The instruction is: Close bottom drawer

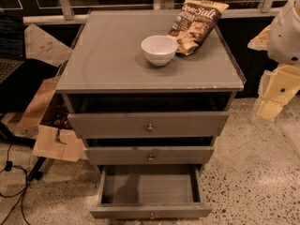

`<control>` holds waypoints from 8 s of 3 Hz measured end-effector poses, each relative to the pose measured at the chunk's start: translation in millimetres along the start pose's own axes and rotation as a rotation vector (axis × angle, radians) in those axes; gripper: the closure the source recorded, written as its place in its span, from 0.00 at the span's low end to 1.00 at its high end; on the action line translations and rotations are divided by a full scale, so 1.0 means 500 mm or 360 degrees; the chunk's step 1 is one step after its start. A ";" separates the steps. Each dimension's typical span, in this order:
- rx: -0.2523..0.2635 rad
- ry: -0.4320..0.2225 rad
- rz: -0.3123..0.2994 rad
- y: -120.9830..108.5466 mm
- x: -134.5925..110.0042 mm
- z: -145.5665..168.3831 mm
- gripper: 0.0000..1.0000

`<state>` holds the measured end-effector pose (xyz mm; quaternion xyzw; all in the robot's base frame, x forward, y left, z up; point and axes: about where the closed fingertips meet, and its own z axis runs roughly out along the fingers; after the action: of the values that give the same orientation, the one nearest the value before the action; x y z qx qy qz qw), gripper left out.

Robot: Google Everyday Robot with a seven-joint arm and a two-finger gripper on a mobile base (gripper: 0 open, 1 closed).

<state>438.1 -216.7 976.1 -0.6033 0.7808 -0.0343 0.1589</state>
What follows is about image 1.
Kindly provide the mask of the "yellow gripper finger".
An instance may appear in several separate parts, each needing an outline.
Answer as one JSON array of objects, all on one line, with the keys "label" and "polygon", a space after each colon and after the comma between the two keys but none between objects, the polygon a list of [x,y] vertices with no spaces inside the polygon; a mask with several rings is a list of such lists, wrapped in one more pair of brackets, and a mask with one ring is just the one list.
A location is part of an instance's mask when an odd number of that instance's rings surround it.
[{"label": "yellow gripper finger", "polygon": [[273,121],[283,110],[283,107],[273,101],[263,100],[258,108],[257,115],[264,120]]},{"label": "yellow gripper finger", "polygon": [[266,51],[268,44],[270,26],[266,26],[255,38],[253,38],[247,47],[255,51]]}]

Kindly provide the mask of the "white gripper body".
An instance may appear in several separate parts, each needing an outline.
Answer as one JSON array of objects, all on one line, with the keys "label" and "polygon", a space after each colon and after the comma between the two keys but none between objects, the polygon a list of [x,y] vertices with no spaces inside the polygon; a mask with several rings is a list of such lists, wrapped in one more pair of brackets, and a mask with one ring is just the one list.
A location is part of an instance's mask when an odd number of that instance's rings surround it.
[{"label": "white gripper body", "polygon": [[287,105],[300,90],[300,67],[279,64],[273,71],[266,70],[260,81],[258,94],[265,102]]}]

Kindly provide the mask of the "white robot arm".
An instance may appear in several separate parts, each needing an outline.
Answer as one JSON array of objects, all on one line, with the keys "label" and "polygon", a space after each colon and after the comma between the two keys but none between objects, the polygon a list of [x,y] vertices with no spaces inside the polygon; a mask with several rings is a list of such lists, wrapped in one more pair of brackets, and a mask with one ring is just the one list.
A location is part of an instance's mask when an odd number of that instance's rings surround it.
[{"label": "white robot arm", "polygon": [[273,121],[300,90],[300,0],[289,0],[274,20],[247,45],[267,51],[278,66],[261,78],[256,115]]}]

